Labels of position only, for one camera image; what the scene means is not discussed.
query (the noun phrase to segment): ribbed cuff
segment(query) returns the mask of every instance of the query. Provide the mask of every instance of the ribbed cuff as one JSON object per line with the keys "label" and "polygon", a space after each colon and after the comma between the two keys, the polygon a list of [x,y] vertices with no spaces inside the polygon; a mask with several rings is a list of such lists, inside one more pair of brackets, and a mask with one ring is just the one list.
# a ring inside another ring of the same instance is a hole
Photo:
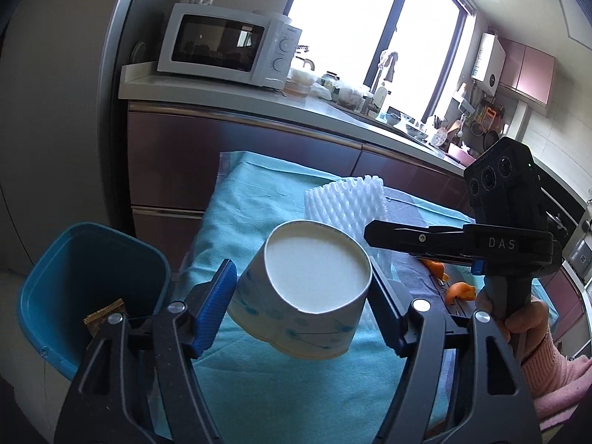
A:
{"label": "ribbed cuff", "polygon": [[558,352],[553,345],[551,332],[547,330],[541,344],[522,364],[522,372],[532,397],[539,397],[541,389],[549,383],[549,379],[556,370],[555,359]]}

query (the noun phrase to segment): silver bolt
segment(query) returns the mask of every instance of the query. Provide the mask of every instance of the silver bolt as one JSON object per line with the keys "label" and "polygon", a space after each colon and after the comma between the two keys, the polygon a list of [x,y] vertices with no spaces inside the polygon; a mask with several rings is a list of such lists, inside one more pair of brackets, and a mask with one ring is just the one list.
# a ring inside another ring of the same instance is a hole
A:
{"label": "silver bolt", "polygon": [[491,320],[491,316],[482,310],[475,312],[475,319],[477,319],[482,324],[486,324]]}
{"label": "silver bolt", "polygon": [[122,320],[123,316],[119,313],[111,314],[109,317],[107,317],[107,322],[109,322],[112,325],[119,324]]}
{"label": "silver bolt", "polygon": [[185,302],[171,302],[166,308],[171,314],[180,314],[185,310]]}
{"label": "silver bolt", "polygon": [[413,308],[417,312],[427,312],[428,310],[430,310],[430,307],[430,302],[424,299],[416,299],[413,301]]}

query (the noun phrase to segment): window frame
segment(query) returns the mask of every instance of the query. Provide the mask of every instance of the window frame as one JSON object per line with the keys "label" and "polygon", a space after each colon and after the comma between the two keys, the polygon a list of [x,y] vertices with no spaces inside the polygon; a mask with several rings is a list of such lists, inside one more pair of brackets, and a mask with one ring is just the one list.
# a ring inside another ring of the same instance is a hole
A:
{"label": "window frame", "polygon": [[[446,59],[442,66],[442,70],[440,72],[440,76],[436,82],[436,86],[431,94],[431,98],[428,102],[427,108],[421,120],[425,122],[427,117],[433,115],[436,111],[436,106],[440,97],[442,96],[442,92],[446,85],[446,80],[450,75],[450,71],[452,68],[452,64],[454,59],[457,55],[458,45],[461,41],[461,36],[463,34],[463,29],[465,26],[465,22],[467,21],[467,17],[471,14],[469,11],[470,6],[464,0],[451,0],[456,7],[458,8],[458,18],[457,24],[454,29],[454,33],[452,34],[452,39],[450,43],[450,47],[448,48],[448,53],[446,54]],[[290,10],[292,9],[292,4],[294,0],[288,0],[286,2],[286,6],[283,9],[283,14],[286,16],[289,14]],[[366,72],[366,77],[364,78],[364,84],[368,87],[372,86],[372,82],[374,81],[374,77],[376,75],[376,68],[378,67],[378,61],[380,60],[380,54],[388,49],[389,43],[393,38],[393,35],[397,29],[397,23],[399,17],[401,16],[401,12],[403,11],[403,5],[405,4],[405,0],[393,0],[393,5],[391,6],[389,15],[387,17],[387,21],[384,25],[383,33],[381,34],[380,39],[378,40],[376,51],[374,52],[374,56],[372,57],[372,61],[370,62],[370,66],[368,67],[368,71]]]}

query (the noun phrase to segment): camera lens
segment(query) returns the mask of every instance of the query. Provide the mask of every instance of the camera lens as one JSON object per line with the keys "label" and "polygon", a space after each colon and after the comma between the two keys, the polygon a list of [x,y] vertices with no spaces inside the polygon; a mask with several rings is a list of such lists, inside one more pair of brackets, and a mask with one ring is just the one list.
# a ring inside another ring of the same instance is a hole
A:
{"label": "camera lens", "polygon": [[481,173],[481,180],[485,190],[491,190],[495,186],[495,172],[491,167],[485,167]]}
{"label": "camera lens", "polygon": [[473,195],[477,195],[479,193],[479,182],[477,181],[477,179],[472,179],[469,182],[469,188]]}
{"label": "camera lens", "polygon": [[499,160],[499,173],[502,177],[507,177],[512,171],[512,163],[508,157],[502,157]]}

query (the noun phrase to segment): microwave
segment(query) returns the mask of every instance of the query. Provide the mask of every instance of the microwave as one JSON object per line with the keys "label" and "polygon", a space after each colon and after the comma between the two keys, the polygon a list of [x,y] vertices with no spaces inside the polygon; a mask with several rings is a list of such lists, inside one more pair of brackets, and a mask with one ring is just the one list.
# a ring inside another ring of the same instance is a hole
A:
{"label": "microwave", "polygon": [[302,31],[282,14],[177,3],[158,71],[282,89]]}

